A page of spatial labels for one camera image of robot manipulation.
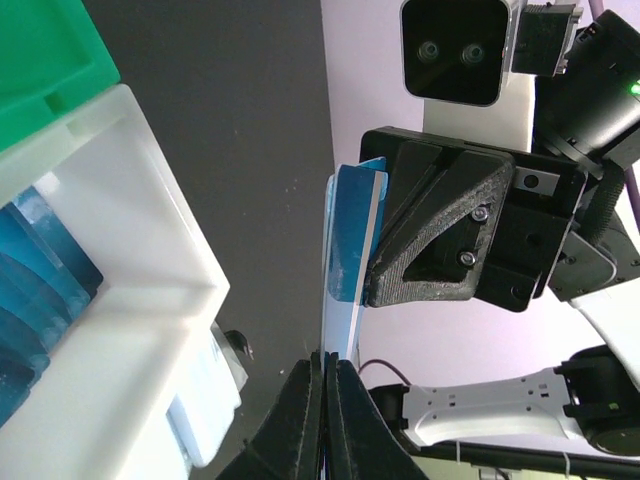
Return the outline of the white plastic card bin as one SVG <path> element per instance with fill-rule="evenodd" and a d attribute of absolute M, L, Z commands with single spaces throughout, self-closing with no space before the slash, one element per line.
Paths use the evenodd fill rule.
<path fill-rule="evenodd" d="M 5 479 L 185 479 L 218 453 L 247 376 L 216 324 L 228 280 L 132 91 L 111 87 L 3 151 L 102 273 L 2 427 Z"/>

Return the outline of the blue credit card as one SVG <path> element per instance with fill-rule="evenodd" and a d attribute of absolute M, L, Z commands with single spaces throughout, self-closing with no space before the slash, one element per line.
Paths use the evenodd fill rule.
<path fill-rule="evenodd" d="M 321 349 L 356 358 L 367 266 L 382 228 L 386 159 L 341 165 L 327 182 Z"/>

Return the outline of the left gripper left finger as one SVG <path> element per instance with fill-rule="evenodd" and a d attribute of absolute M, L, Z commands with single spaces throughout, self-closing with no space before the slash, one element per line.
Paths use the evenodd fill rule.
<path fill-rule="evenodd" d="M 220 479 L 320 477 L 324 375 L 317 352 L 298 361 L 259 430 Z"/>

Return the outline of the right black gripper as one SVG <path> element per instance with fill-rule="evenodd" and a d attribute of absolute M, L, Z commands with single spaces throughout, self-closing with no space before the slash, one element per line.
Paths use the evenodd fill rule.
<path fill-rule="evenodd" d="M 366 304 L 479 299 L 524 311 L 550 280 L 587 183 L 553 156 L 393 127 L 360 157 L 386 159 L 389 190 Z"/>

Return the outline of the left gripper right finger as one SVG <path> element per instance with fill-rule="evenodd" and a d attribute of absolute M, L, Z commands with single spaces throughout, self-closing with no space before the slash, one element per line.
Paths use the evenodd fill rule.
<path fill-rule="evenodd" d="M 327 477 L 424 479 L 391 434 L 354 365 L 327 356 Z"/>

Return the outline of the blue cards in bin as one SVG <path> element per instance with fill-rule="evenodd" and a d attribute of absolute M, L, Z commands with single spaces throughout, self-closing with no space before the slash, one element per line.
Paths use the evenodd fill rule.
<path fill-rule="evenodd" d="M 1 208 L 1 422 L 28 398 L 103 274 L 33 187 Z"/>

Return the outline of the green double compartment bin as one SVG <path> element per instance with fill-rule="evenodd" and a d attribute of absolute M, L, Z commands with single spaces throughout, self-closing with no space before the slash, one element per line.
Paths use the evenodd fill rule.
<path fill-rule="evenodd" d="M 84 3 L 1 3 L 1 149 L 120 82 Z"/>

